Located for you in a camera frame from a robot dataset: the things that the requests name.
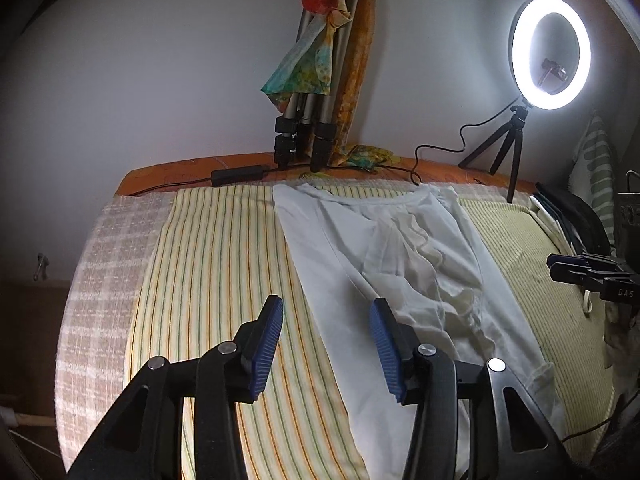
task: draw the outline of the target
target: yellow ribbed fabric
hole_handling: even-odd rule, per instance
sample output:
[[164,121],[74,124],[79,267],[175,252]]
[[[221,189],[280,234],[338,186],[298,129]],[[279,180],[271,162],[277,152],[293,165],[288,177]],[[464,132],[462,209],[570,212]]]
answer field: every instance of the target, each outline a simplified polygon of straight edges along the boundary
[[[355,198],[397,191],[324,186]],[[269,294],[285,319],[265,392],[240,404],[251,479],[368,478],[274,211],[271,187],[180,190],[146,270],[127,342],[125,384],[152,356],[196,358],[257,318]],[[194,478],[193,402],[186,399],[182,476]]]
[[[556,389],[564,403],[569,433],[586,430],[609,416],[613,402],[610,370],[604,369],[604,307],[582,313],[575,285],[555,283],[546,258],[557,253],[527,208],[460,199],[511,286],[548,361],[556,365]],[[569,440],[572,458],[590,459],[602,432]]]

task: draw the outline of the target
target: tripod leg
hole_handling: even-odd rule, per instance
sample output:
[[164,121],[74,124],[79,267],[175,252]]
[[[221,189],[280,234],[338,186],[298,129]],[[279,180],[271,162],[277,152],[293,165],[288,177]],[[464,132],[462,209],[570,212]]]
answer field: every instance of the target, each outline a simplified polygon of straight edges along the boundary
[[504,138],[504,142],[502,143],[502,146],[500,147],[500,151],[498,152],[498,155],[496,155],[494,163],[492,164],[491,169],[489,170],[490,174],[495,175],[495,172],[498,171],[498,168],[500,168],[500,165],[502,164],[502,161],[507,156],[507,153],[509,153],[509,149],[510,149],[511,145],[513,144],[514,138],[515,138],[514,137],[514,130],[512,128],[511,130],[509,130],[509,133]]
[[507,133],[510,128],[511,128],[511,121],[500,126],[500,128],[498,128],[491,137],[489,137],[485,142],[480,144],[480,146],[478,146],[475,150],[473,150],[471,155],[468,155],[462,162],[460,162],[458,164],[458,167],[462,169],[466,168],[469,164],[471,164],[474,160],[476,160],[476,158],[478,158],[478,156],[481,155],[481,153],[484,153],[486,149],[489,146],[491,146],[496,140],[500,139],[500,137],[502,137],[505,133]]
[[518,170],[520,169],[520,154],[522,153],[522,130],[514,130],[513,137],[515,140],[515,144],[513,146],[513,165],[511,166],[509,191],[507,192],[508,203],[513,202],[513,194],[516,191],[516,182],[518,181]]

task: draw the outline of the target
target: illuminated white ring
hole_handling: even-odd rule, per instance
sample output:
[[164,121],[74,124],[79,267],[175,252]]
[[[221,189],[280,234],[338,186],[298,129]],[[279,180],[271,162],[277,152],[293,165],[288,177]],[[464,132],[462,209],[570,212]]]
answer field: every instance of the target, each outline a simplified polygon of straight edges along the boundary
[[[548,94],[538,88],[531,77],[530,53],[533,33],[542,18],[557,13],[571,23],[578,38],[578,68],[569,86],[558,94]],[[546,110],[556,110],[566,106],[580,93],[591,67],[591,44],[587,29],[580,16],[562,0],[533,0],[522,11],[513,32],[511,45],[511,65],[516,84],[524,98],[532,105]]]

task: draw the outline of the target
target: wall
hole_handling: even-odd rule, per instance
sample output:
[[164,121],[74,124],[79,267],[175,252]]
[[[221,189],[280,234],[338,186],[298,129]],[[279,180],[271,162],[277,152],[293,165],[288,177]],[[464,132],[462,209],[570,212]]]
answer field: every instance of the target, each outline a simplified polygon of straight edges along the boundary
[[[101,206],[133,168],[270,151],[276,113],[258,89],[292,44],[298,1],[60,0],[41,16],[0,66],[2,277],[28,278],[43,251],[52,277],[70,279]],[[517,94],[507,34],[524,1],[378,0],[354,138],[400,155],[420,142],[457,147],[460,124]],[[630,128],[619,114],[624,32],[598,0],[567,1],[593,30],[594,67],[573,104],[531,113],[531,180],[561,174],[593,106],[623,136]]]

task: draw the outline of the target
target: folded clothes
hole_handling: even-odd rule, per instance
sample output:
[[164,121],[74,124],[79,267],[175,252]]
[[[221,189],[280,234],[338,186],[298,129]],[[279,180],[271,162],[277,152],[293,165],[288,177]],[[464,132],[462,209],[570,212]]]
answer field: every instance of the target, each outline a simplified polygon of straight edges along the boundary
[[[415,415],[388,393],[369,333],[369,305],[380,296],[451,358],[504,359],[562,431],[554,366],[453,189],[356,199],[305,185],[275,186],[273,195],[372,480],[402,476]],[[468,467],[467,409],[460,403],[457,475]]]

